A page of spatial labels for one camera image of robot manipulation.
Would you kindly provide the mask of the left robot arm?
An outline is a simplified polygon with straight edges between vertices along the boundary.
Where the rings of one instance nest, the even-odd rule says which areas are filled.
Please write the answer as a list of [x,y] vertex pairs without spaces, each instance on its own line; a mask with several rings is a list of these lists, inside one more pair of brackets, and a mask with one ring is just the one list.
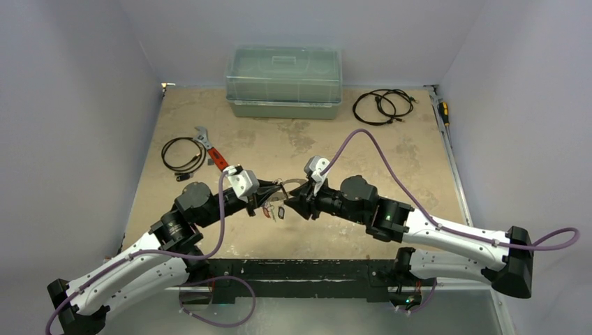
[[222,175],[218,191],[193,182],[137,241],[95,270],[77,279],[57,279],[47,291],[54,310],[45,324],[51,334],[59,322],[63,334],[99,334],[110,314],[123,311],[173,286],[204,283],[208,260],[225,238],[225,219],[246,210],[254,215],[283,184],[263,181],[249,172]]

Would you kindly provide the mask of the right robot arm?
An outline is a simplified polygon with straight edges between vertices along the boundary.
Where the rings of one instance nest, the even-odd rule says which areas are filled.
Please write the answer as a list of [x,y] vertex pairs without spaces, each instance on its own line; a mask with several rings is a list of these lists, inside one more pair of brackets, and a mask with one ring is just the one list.
[[532,295],[533,252],[527,230],[483,230],[433,218],[404,202],[379,195],[362,176],[349,177],[338,190],[313,180],[292,190],[285,206],[306,220],[330,214],[363,225],[365,232],[384,242],[430,246],[444,252],[436,257],[414,250],[392,265],[402,284],[436,277],[462,278],[482,283],[509,297]]

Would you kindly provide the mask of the red tagged key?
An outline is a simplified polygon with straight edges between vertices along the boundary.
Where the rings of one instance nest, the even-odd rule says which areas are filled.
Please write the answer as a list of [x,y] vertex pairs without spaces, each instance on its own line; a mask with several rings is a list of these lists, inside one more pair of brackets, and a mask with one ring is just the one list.
[[272,219],[272,218],[273,218],[273,215],[272,215],[273,213],[272,213],[272,211],[269,209],[269,207],[268,207],[268,206],[264,206],[264,207],[262,208],[262,212],[263,212],[263,214],[264,214],[264,216],[265,216],[265,217],[267,217],[267,218],[270,218],[270,219]]

